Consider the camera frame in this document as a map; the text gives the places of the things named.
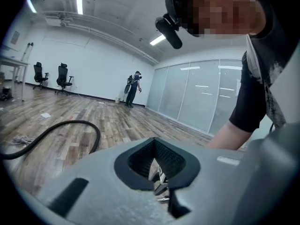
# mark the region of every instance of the man in black shirt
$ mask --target man in black shirt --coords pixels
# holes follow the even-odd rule
[[[228,123],[208,144],[209,148],[238,149],[259,128],[265,114],[275,127],[285,124],[270,86],[285,68],[299,41],[297,1],[187,0],[176,11],[188,31],[200,28],[210,34],[247,37],[236,107]]]
[[[134,83],[131,84],[131,89],[127,95],[125,106],[133,108],[132,102],[135,98],[137,87],[139,87],[139,91],[142,91],[141,87],[140,87],[140,75],[141,75],[141,73],[139,71],[135,72]]]

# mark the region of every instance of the table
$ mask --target table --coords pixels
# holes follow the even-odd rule
[[[26,73],[27,73],[28,63],[0,54],[0,66],[1,65],[10,66],[10,67],[14,68],[14,71],[13,71],[13,85],[12,85],[12,89],[11,89],[12,90],[12,96],[14,96],[14,93],[15,93],[15,72],[16,72],[16,69],[20,68],[20,66],[24,67],[24,74],[23,74],[23,81],[22,81],[22,92],[21,92],[21,99],[22,99],[22,101],[24,101],[23,94],[24,94],[25,77],[26,77]]]

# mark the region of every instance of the dark pants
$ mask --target dark pants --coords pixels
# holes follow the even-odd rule
[[[132,105],[132,102],[135,98],[136,88],[131,88],[126,99],[126,105]]]

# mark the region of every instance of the office chair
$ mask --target office chair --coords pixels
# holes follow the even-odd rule
[[[58,66],[58,79],[56,80],[56,82],[59,86],[62,87],[62,89],[59,91],[55,91],[56,94],[59,94],[60,92],[65,93],[66,95],[71,94],[70,92],[64,90],[66,86],[72,86],[72,83],[70,83],[70,81],[73,76],[69,76],[70,77],[69,82],[66,82],[67,73],[68,73],[67,65],[61,63],[60,66]]]
[[[45,77],[43,77],[43,74],[42,74],[42,64],[40,62],[37,62],[36,65],[33,65],[34,67],[34,72],[35,72],[35,75],[34,75],[34,80],[39,83],[39,85],[35,85],[32,89],[35,89],[36,87],[39,87],[40,90],[42,90],[42,88],[46,88],[44,85],[43,85],[43,82],[48,80],[47,78],[47,75],[49,73],[45,73]]]

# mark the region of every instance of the neck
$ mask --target neck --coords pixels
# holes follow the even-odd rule
[[[263,7],[259,1],[255,1],[255,18],[254,18],[254,28],[249,33],[250,35],[259,34],[266,26],[266,15],[264,13]]]

